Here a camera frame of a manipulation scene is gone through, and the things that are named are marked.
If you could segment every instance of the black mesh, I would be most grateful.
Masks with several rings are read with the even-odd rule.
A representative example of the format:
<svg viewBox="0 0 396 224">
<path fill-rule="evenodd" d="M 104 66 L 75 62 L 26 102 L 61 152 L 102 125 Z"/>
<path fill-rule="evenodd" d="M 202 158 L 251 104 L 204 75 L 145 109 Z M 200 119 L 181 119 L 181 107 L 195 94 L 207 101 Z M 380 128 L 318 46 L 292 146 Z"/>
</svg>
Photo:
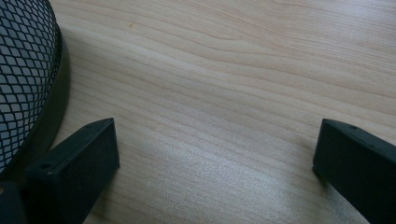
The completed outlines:
<svg viewBox="0 0 396 224">
<path fill-rule="evenodd" d="M 0 0 L 0 173 L 43 108 L 60 59 L 47 0 Z"/>
</svg>

